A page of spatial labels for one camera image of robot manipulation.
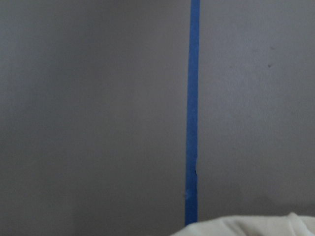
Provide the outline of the beige long-sleeve printed shirt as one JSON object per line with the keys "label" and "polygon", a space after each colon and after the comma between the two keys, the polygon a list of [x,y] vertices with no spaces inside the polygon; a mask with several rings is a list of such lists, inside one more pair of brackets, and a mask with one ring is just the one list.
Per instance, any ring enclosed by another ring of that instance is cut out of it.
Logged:
{"label": "beige long-sleeve printed shirt", "polygon": [[190,224],[175,236],[313,236],[315,218],[286,216],[227,216]]}

